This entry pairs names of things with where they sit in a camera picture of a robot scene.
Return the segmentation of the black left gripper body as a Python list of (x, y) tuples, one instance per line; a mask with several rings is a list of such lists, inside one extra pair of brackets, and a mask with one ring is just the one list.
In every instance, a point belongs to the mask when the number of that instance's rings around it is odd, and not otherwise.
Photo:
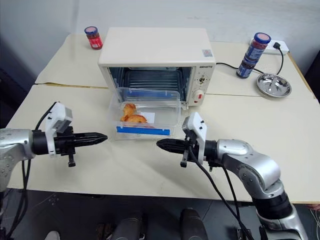
[(68, 156), (68, 166), (75, 167), (74, 160), (75, 150), (75, 138), (73, 127), (68, 126), (64, 132), (58, 132), (54, 138), (55, 152), (61, 156)]

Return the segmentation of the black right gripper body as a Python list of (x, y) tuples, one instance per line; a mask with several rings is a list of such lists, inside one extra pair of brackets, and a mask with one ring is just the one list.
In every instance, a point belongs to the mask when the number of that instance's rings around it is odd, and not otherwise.
[(195, 150), (199, 150), (199, 144), (197, 142), (197, 135), (193, 130), (184, 130), (185, 139), (184, 139), (184, 152), (183, 157), (180, 162), (182, 168), (187, 167), (187, 162), (195, 163), (198, 167), (200, 166), (199, 160), (195, 155)]

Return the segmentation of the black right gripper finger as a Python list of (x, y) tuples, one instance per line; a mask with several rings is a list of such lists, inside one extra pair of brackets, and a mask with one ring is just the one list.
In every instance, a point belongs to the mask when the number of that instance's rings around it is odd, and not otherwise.
[(173, 139), (173, 138), (165, 138), (158, 140), (156, 145), (158, 147), (183, 147), (184, 146), (184, 140), (181, 139)]
[(184, 146), (172, 146), (172, 145), (165, 145), (165, 146), (160, 146), (162, 150), (165, 150), (170, 153), (175, 153), (175, 154), (183, 154), (185, 151)]

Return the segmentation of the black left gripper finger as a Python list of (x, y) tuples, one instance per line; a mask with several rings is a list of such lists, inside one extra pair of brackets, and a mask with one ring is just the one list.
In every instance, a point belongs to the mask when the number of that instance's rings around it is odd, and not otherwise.
[(74, 147), (86, 147), (86, 146), (92, 146), (97, 145), (102, 142), (104, 142), (106, 139), (82, 139), (82, 140), (75, 140), (74, 141)]
[(98, 132), (82, 132), (75, 133), (75, 138), (81, 141), (95, 141), (95, 140), (107, 140), (108, 136)]

